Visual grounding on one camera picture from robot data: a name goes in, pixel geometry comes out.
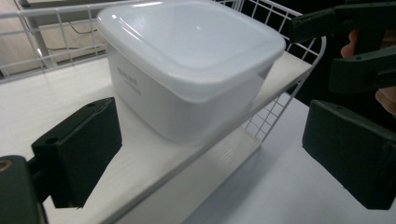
plastic food container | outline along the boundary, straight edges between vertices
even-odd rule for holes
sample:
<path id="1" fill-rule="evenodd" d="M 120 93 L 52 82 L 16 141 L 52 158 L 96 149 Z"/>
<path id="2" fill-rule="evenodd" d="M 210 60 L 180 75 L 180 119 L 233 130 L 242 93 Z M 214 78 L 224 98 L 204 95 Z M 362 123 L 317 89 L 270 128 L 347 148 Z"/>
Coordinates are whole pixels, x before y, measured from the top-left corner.
<path id="1" fill-rule="evenodd" d="M 177 142 L 205 140 L 246 112 L 285 48 L 272 28 L 208 0 L 110 7 L 98 25 L 116 92 Z"/>

white shelf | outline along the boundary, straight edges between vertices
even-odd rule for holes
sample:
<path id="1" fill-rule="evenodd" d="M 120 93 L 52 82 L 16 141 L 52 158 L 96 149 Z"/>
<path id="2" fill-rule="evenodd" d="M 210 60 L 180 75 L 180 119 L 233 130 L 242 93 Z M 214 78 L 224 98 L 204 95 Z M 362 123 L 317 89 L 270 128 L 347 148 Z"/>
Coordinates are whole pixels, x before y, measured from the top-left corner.
<path id="1" fill-rule="evenodd" d="M 83 209 L 54 209 L 51 200 L 45 201 L 49 222 L 108 222 L 133 208 L 124 217 L 125 223 L 176 223 L 260 146 L 237 127 L 295 83 L 310 66 L 285 53 L 273 66 L 250 112 L 222 127 L 222 132 L 206 143 L 195 145 L 170 142 L 143 122 L 113 91 L 106 59 L 4 83 L 0 85 L 0 155 L 31 159 L 30 145 L 40 135 L 85 104 L 115 96 L 123 147 Z M 213 181 L 199 181 L 205 176 Z M 148 209 L 156 209 L 158 216 Z"/>

human hand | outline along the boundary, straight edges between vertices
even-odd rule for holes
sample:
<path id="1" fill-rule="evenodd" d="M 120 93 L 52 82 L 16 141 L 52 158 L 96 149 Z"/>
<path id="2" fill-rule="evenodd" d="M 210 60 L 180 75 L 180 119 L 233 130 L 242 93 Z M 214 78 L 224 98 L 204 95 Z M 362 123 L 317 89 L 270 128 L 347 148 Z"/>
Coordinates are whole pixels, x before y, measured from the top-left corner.
<path id="1" fill-rule="evenodd" d="M 350 43 L 341 48 L 343 57 L 350 57 L 354 54 L 359 31 L 354 30 L 349 33 Z M 396 45 L 396 30 L 385 32 L 382 40 L 381 49 Z M 396 115 L 396 87 L 379 89 L 375 93 L 375 99 L 392 115 Z"/>

translucent lid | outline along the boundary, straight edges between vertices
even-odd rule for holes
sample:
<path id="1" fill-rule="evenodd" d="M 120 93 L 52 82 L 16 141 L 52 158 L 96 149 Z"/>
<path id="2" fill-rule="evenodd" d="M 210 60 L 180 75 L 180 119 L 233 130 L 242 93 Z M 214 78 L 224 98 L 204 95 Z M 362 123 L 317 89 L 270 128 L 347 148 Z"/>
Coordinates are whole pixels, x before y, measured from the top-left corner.
<path id="1" fill-rule="evenodd" d="M 209 0 L 110 7 L 98 25 L 115 49 L 188 102 L 257 76 L 285 47 L 272 28 Z"/>

black clamp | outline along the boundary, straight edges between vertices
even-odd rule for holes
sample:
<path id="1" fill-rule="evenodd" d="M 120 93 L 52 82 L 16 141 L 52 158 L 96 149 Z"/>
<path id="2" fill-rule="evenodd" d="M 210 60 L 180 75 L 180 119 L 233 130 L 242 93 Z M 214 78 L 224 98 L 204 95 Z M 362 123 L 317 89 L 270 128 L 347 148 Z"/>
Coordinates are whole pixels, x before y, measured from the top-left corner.
<path id="1" fill-rule="evenodd" d="M 396 47 L 380 49 L 384 33 L 396 30 L 396 2 L 343 5 L 293 18 L 290 43 L 337 30 L 360 33 L 355 55 L 333 60 L 331 91 L 396 86 Z M 366 208 L 390 209 L 396 197 L 395 133 L 340 105 L 313 101 L 303 147 Z"/>
<path id="2" fill-rule="evenodd" d="M 356 93 L 394 86 L 396 48 L 379 48 L 385 31 L 396 30 L 396 2 L 343 5 L 293 18 L 290 43 L 333 35 L 340 30 L 359 30 L 360 34 L 355 56 L 333 61 L 329 89 Z"/>
<path id="3" fill-rule="evenodd" d="M 121 147 L 114 98 L 83 106 L 38 138 L 35 156 L 0 157 L 1 223 L 47 223 L 42 203 L 82 207 Z"/>

